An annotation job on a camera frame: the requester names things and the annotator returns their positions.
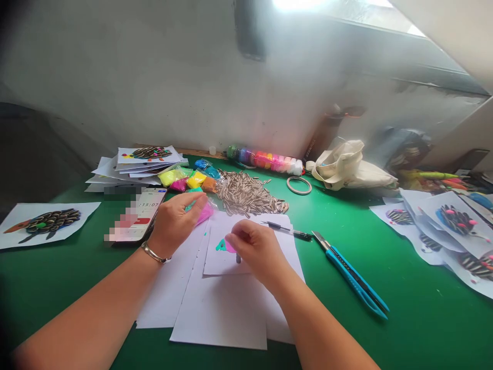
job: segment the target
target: blue utility knife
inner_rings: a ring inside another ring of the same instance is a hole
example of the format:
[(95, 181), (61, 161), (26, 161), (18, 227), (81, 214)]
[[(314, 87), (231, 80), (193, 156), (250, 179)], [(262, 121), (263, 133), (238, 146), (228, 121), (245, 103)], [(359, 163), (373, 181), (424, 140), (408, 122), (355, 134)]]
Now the blue utility knife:
[(316, 232), (312, 231), (313, 235), (319, 242), (322, 249), (325, 251), (325, 255), (332, 262), (339, 272), (348, 281), (350, 286), (356, 292), (358, 297), (370, 308), (375, 314), (381, 318), (388, 320), (385, 312), (390, 312), (389, 307), (385, 302), (378, 296), (378, 294), (366, 283), (366, 281), (361, 277), (358, 272), (353, 269), (350, 263), (339, 253), (339, 251), (324, 237)]

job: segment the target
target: pen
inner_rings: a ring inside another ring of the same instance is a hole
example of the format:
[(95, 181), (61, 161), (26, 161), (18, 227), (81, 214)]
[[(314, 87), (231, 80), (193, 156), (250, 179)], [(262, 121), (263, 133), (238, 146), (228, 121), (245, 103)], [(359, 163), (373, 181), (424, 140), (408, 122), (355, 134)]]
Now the pen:
[(305, 241), (310, 241), (312, 239), (312, 235), (298, 231), (298, 230), (293, 230), (289, 228), (285, 228), (284, 226), (281, 226), (279, 224), (272, 223), (270, 221), (262, 221), (263, 224), (268, 224), (271, 229), (276, 229), (276, 230), (285, 230), (293, 234), (293, 236), (296, 236), (298, 239), (302, 239)]

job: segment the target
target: bottle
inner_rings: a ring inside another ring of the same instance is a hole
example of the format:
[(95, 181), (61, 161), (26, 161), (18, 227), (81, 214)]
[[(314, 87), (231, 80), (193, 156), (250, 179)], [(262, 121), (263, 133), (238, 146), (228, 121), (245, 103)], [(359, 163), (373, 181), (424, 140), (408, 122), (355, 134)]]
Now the bottle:
[(237, 145), (230, 145), (227, 148), (226, 153), (229, 159), (239, 162), (246, 167), (260, 167), (266, 170), (288, 173), (295, 176), (301, 176), (303, 173), (303, 163), (301, 159), (255, 151), (246, 147), (239, 148)]
[(365, 110), (366, 108), (360, 106), (341, 109), (337, 104), (334, 104), (332, 111), (325, 113), (318, 123), (317, 129), (303, 156), (303, 161), (305, 163), (307, 161), (316, 162), (320, 155), (328, 149), (332, 140), (337, 136), (339, 126), (344, 117), (349, 116), (358, 118), (361, 117)]

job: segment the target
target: wall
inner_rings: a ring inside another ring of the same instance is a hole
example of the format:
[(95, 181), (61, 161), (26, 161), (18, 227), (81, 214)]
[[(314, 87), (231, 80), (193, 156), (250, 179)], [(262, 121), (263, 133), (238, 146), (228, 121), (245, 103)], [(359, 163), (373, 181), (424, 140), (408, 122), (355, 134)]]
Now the wall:
[(301, 156), (334, 101), (365, 104), (340, 134), (385, 124), (440, 140), (485, 100), (347, 70), (344, 35), (277, 19), (265, 63), (237, 50), (233, 1), (33, 2), (3, 51), (4, 99), (52, 115), (88, 162), (132, 143)]
[[(493, 92), (493, 49), (488, 0), (392, 0), (418, 28), (454, 58), (488, 92)], [(428, 164), (442, 165), (471, 149), (493, 152), (493, 100), (476, 109), (454, 131), (448, 133), (426, 157)], [(493, 170), (493, 154), (475, 168)]]

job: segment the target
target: phone screen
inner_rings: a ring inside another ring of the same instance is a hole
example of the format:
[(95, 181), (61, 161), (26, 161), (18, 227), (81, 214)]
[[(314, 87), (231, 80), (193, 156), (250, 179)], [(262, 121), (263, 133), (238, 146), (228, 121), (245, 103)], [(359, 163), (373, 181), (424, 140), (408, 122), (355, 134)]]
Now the phone screen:
[(163, 202), (166, 190), (163, 188), (146, 188), (138, 194), (135, 208), (126, 209), (114, 229), (110, 229), (108, 240), (112, 242), (138, 242), (154, 222), (159, 205)]

